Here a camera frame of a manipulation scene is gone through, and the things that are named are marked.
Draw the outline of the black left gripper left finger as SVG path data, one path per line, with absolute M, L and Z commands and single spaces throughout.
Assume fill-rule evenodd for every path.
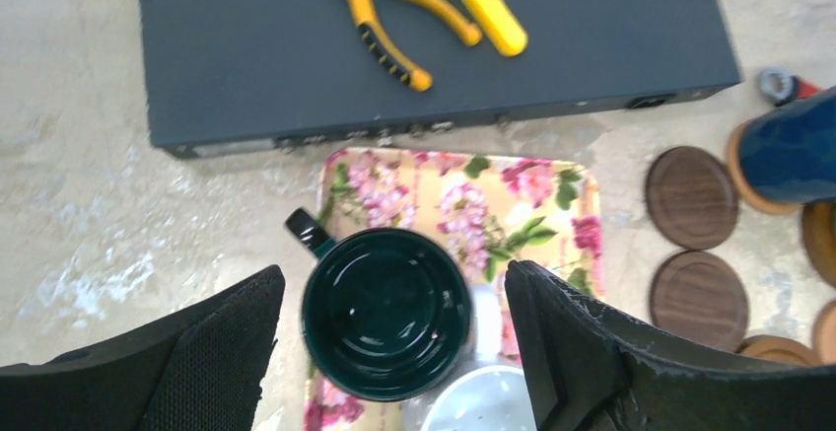
M 248 430 L 285 291 L 270 265 L 222 292 L 52 360 L 1 369 L 4 430 Z

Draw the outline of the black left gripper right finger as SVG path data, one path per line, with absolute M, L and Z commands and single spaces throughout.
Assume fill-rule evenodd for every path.
M 793 367 L 669 334 L 538 263 L 505 292 L 540 430 L 831 430 L 833 366 Z

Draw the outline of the white mug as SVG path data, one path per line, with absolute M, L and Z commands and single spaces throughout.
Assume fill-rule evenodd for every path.
M 501 356 L 503 317 L 497 293 L 470 287 L 470 336 L 453 370 L 401 407 L 405 430 L 534 430 L 521 366 Z

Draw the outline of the glossy brown ringed coaster front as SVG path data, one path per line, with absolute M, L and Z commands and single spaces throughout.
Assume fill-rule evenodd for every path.
M 794 366 L 816 367 L 822 364 L 816 353 L 804 344 L 794 339 L 769 334 L 747 337 L 736 353 Z

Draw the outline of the glossy brown ringed coaster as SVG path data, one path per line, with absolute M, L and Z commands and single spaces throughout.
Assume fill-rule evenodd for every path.
M 806 205 L 801 214 L 801 240 L 819 276 L 835 286 L 835 204 Z
M 822 364 L 816 353 L 804 344 L 794 339 L 769 334 L 747 337 L 736 353 L 794 366 L 816 367 Z

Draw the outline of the dark green mug back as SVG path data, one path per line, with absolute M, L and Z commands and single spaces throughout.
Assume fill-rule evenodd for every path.
M 411 230 L 334 240 L 304 208 L 286 229 L 317 259 L 302 297 L 313 364 L 348 395 L 402 401 L 440 383 L 471 335 L 474 306 L 453 259 Z

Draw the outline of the navy blue mug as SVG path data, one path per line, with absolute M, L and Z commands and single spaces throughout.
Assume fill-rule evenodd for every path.
M 769 200 L 833 200 L 835 89 L 753 119 L 742 134 L 739 157 L 749 183 Z

